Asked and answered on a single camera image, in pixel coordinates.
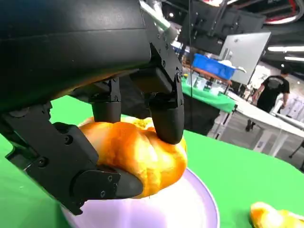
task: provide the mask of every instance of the blue bin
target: blue bin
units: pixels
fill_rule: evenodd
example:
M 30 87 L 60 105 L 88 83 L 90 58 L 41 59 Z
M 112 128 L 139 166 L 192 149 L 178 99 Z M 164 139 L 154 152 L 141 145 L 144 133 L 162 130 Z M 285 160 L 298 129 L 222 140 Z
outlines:
M 195 68 L 205 70 L 226 80 L 230 80 L 230 78 L 235 72 L 234 68 L 221 64 L 214 59 L 208 58 L 200 54 L 194 55 L 194 61 L 192 65 Z

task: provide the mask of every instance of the robotic finger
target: robotic finger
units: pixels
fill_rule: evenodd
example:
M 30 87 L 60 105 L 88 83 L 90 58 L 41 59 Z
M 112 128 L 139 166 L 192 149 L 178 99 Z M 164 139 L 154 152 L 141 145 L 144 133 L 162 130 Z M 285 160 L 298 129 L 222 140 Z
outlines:
M 75 125 L 52 124 L 51 104 L 1 115 L 0 132 L 13 144 L 6 158 L 73 214 L 87 200 L 131 198 L 143 185 L 132 174 L 98 166 L 98 155 Z

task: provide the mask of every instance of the person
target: person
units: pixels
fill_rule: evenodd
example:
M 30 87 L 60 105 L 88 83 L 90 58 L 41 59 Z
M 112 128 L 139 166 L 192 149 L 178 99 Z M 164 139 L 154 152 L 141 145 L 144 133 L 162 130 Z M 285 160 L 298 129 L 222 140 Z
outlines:
M 286 80 L 288 74 L 291 73 L 291 69 L 286 67 L 281 70 L 281 75 L 268 77 L 254 93 L 252 99 L 257 100 L 258 95 L 261 93 L 257 100 L 257 107 L 267 113 L 276 104 L 276 99 L 280 93 L 283 93 L 283 104 L 281 108 L 285 108 L 289 97 L 289 82 Z M 253 129 L 254 122 L 248 120 L 246 131 L 249 132 Z

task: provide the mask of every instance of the green table surface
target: green table surface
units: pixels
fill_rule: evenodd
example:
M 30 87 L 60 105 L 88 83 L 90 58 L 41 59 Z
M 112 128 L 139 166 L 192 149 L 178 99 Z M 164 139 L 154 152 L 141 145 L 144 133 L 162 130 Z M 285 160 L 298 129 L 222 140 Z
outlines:
M 191 96 L 191 86 L 186 83 L 185 78 L 182 80 L 182 91 L 184 94 Z M 194 87 L 192 88 L 192 97 L 226 113 L 231 113 L 236 104 L 233 99 L 224 94 L 215 96 L 209 90 L 199 90 Z
M 90 105 L 71 97 L 52 104 L 52 122 L 78 124 L 92 116 Z M 304 215 L 304 175 L 293 166 L 195 133 L 184 136 L 188 167 L 212 192 L 221 228 L 250 228 L 249 208 L 257 201 Z M 58 204 L 4 158 L 11 145 L 2 136 L 0 149 L 0 227 L 69 228 Z

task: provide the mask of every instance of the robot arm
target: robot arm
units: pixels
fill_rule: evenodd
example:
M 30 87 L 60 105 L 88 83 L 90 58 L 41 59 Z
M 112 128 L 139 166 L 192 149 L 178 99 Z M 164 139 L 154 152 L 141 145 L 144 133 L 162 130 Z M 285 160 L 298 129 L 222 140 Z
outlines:
M 166 37 L 137 0 L 22 2 L 0 3 L 0 133 L 14 146 L 7 159 L 75 215 L 87 200 L 139 195 L 136 177 L 96 165 L 77 126 L 49 121 L 50 101 L 85 96 L 95 121 L 114 123 L 119 77 L 130 76 L 149 98 L 158 136 L 179 142 L 182 67 Z

